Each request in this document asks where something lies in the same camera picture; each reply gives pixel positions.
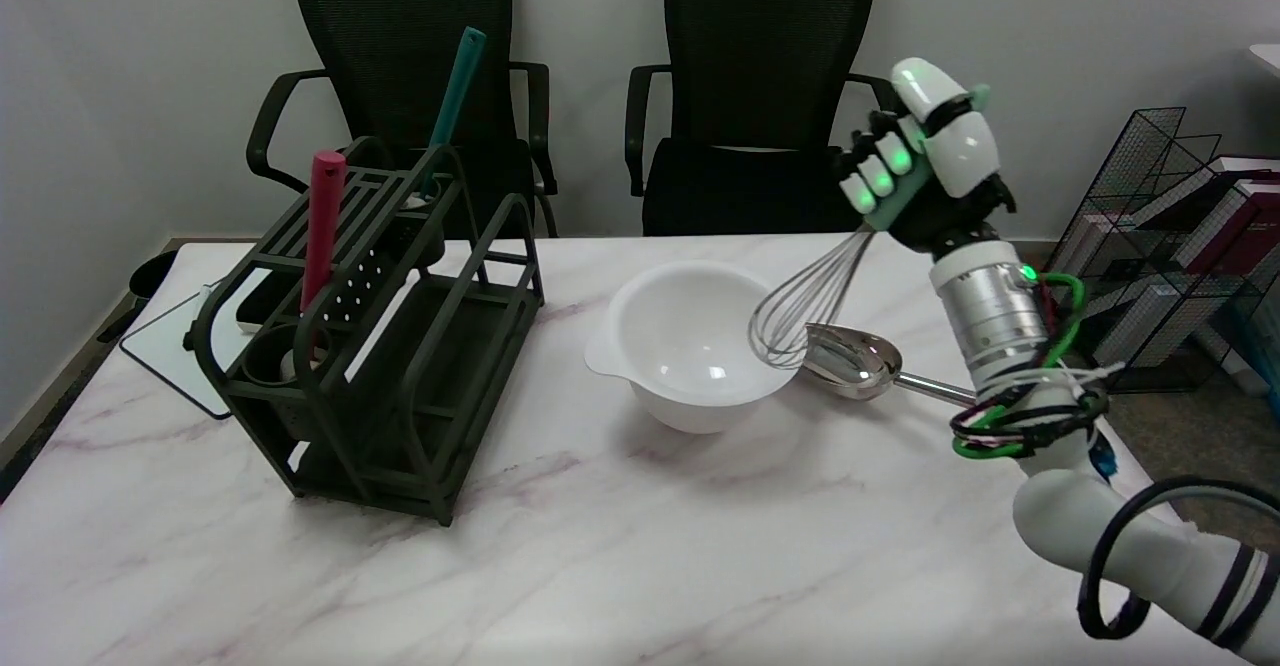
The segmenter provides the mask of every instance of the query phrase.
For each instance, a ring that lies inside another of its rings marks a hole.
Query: black office chair
[[[870,9],[872,0],[667,0],[671,65],[632,70],[627,92],[626,163],[645,236],[858,227],[828,147],[841,91],[864,83],[881,109],[900,109],[887,81],[849,73]],[[671,138],[645,188],[655,73],[671,73]]]
[[[250,136],[250,170],[294,191],[307,190],[306,183],[271,168],[266,150],[293,87],[320,77],[333,83],[351,136],[360,143],[347,152],[352,164],[412,166],[430,141],[458,41],[470,26],[488,41],[452,143],[462,158],[477,225],[484,231],[503,197],[518,193],[530,214],[534,200],[540,202],[548,233],[557,236],[547,197],[557,191],[547,146],[548,69],[508,60],[511,0],[298,0],[298,5],[324,69],[283,74],[271,86]],[[529,78],[529,142],[516,136],[511,70]],[[376,142],[358,138],[365,136],[376,137],[387,149],[370,149]],[[535,183],[530,160],[543,186]],[[516,231],[512,225],[504,234]],[[465,211],[451,210],[445,236],[465,238],[468,232]]]

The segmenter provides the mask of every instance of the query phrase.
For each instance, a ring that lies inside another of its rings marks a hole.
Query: bowl handle
[[[586,351],[582,352],[582,359],[586,361],[586,368],[600,374],[603,377],[617,377],[620,379],[628,378],[623,373],[622,364],[618,360],[617,351],[609,343],[608,328],[602,325],[595,329],[591,338],[586,342]]]

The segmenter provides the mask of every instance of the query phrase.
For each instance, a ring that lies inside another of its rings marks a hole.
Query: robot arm
[[[1091,637],[1133,634],[1155,603],[1247,661],[1280,666],[1280,556],[1143,514],[1212,497],[1280,519],[1280,501],[1196,478],[1161,482],[1128,502],[1107,485],[1091,457],[1106,397],[1052,378],[1061,334],[1046,329],[1039,277],[986,223],[1000,206],[1014,210],[982,115],[987,88],[965,91],[922,59],[896,65],[892,82],[910,113],[873,114],[838,175],[867,224],[934,259],[929,280],[979,401],[952,420],[957,452],[1012,457],[1029,476],[1014,499],[1014,525],[1038,556],[1084,574],[1079,613]],[[1098,613],[1102,579],[1132,592],[1111,624]]]

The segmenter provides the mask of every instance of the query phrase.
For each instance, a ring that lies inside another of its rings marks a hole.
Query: white wall
[[[114,115],[65,68],[74,44],[51,44],[37,6],[0,0],[0,439],[166,233]]]
[[[69,65],[73,79],[95,85],[91,105],[168,172],[152,186],[175,229],[252,233],[292,199],[251,177],[242,151],[275,74],[317,64],[294,0],[38,1],[42,29],[92,53],[93,63]],[[1276,40],[1280,0],[876,0],[855,68],[884,73],[923,55],[964,82],[992,83],[1006,181],[1024,205],[998,225],[1048,238],[1135,108],[1192,106],[1192,128],[1225,131],[1229,147],[1265,149],[1276,131],[1260,119],[1280,105],[1280,83],[1244,51]],[[636,233],[639,202],[622,163],[626,79],[636,64],[667,60],[662,0],[516,0],[513,56],[552,70],[564,231]],[[664,85],[654,88],[650,147],[664,133],[668,97]],[[867,106],[846,99],[836,142]],[[273,159],[300,174],[312,150],[346,141],[324,83],[300,90],[279,136]]]

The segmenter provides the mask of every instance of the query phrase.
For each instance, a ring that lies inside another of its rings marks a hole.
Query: floor
[[[45,447],[106,355],[104,350],[83,370],[27,446],[0,467],[0,502]],[[1212,379],[1194,393],[1112,396],[1110,421],[1152,479],[1196,474],[1240,480],[1280,494],[1280,425],[1266,401],[1245,397],[1226,377]],[[1185,501],[1174,507],[1201,530],[1280,553],[1280,525],[1252,511],[1217,501]]]

